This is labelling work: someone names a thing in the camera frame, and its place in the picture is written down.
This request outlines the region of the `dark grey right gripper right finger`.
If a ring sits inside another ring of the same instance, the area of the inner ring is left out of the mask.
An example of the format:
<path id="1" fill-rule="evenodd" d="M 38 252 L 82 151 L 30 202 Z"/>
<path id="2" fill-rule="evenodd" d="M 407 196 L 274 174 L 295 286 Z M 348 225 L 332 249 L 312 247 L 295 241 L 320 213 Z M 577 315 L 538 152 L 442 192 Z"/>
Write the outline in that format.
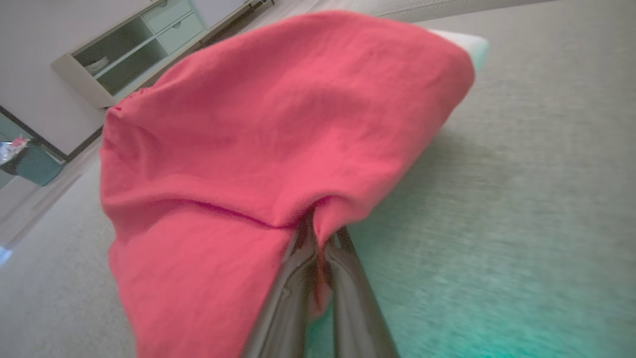
<path id="1" fill-rule="evenodd" d="M 399 357 L 347 227 L 341 227 L 327 241 L 324 258 L 333 294 L 334 356 Z"/>

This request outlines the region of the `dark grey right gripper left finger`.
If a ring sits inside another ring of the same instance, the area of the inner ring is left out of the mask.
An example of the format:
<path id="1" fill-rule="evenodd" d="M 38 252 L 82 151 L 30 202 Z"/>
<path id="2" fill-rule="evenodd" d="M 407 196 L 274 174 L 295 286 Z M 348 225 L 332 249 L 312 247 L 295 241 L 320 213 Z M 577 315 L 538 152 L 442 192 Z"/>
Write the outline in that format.
<path id="1" fill-rule="evenodd" d="M 242 358 L 302 358 L 309 302 L 316 282 L 318 243 L 313 214 L 298 223 L 256 322 L 241 351 Z"/>

